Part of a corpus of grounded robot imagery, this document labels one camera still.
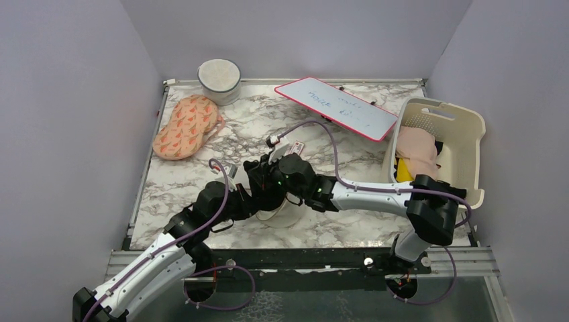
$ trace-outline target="gray wall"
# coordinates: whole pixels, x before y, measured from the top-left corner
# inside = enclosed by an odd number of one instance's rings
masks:
[[[125,235],[160,79],[118,0],[0,7],[0,320],[70,321]]]
[[[428,77],[471,0],[121,0],[158,72],[212,58],[246,78]]]
[[[474,0],[427,84],[480,112],[475,213],[518,321],[566,321],[569,2]]]

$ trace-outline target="marble countertop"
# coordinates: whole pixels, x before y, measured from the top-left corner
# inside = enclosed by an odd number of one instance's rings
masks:
[[[280,133],[306,118],[318,117],[274,92],[276,85],[244,83],[240,99],[220,107],[226,125],[195,155],[178,161],[167,161],[153,155],[144,185],[138,216],[132,235],[132,250],[146,249],[173,215],[192,203],[215,174],[207,161],[217,158],[224,164],[241,166],[245,160],[257,160],[268,151],[265,138]],[[409,97],[424,97],[416,84],[345,84],[346,92],[365,101],[376,101],[382,108],[399,114]],[[170,88],[160,127],[170,119],[174,106],[193,94],[201,94],[199,85]],[[380,169],[389,137],[372,142],[347,129],[329,123],[338,143],[340,174],[350,180],[380,182]],[[318,125],[306,125],[287,136],[291,142],[306,144],[301,153],[318,173],[333,175],[333,151],[329,138]],[[236,182],[245,176],[239,172]],[[298,219],[289,227],[287,220]],[[390,246],[398,233],[411,224],[389,213],[350,210],[319,213],[301,206],[287,205],[263,222],[253,216],[221,233],[211,233],[206,240],[210,248],[332,248]],[[454,246],[470,245],[466,228],[454,233]]]

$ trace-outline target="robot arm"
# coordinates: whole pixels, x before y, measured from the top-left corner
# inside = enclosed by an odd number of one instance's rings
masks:
[[[259,161],[244,163],[251,195],[241,184],[228,178],[227,203],[209,229],[153,256],[154,250],[196,231],[218,211],[225,197],[225,181],[209,182],[196,202],[173,216],[164,233],[123,272],[94,291],[83,288],[75,294],[74,322],[87,322],[85,316],[94,305],[89,322],[126,321],[127,316],[129,319],[136,316],[172,283],[211,267],[212,251],[203,241],[210,231],[215,232],[213,228],[217,224],[247,219],[259,210],[275,210],[282,205],[287,193],[316,211],[363,209],[409,218],[413,228],[396,237],[388,259],[391,267],[402,271],[415,265],[432,244],[451,244],[457,202],[436,195],[408,192],[411,188],[447,192],[445,185],[428,176],[417,176],[414,182],[396,184],[339,182],[334,176],[316,174],[310,163],[297,154],[285,155],[289,147],[285,137],[271,137],[268,144],[272,148],[269,154]],[[127,278],[116,287],[115,283],[124,276]],[[114,287],[113,292],[109,292],[111,287]]]

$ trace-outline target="white tag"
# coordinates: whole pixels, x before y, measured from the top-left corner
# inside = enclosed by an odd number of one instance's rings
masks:
[[[289,155],[289,154],[293,154],[296,153],[298,155],[301,155],[302,150],[304,149],[304,143],[300,142],[300,141],[296,141],[291,148],[288,150],[287,154],[285,155]]]

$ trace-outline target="white plastic basket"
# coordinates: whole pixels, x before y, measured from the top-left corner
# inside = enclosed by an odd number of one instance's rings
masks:
[[[475,209],[484,201],[484,190],[478,188],[480,170],[480,140],[486,132],[480,114],[463,107],[434,99],[411,98],[403,104],[385,158],[382,179],[396,182],[395,146],[401,126],[419,127],[432,134],[443,148],[437,157],[438,180],[466,189],[466,201]]]

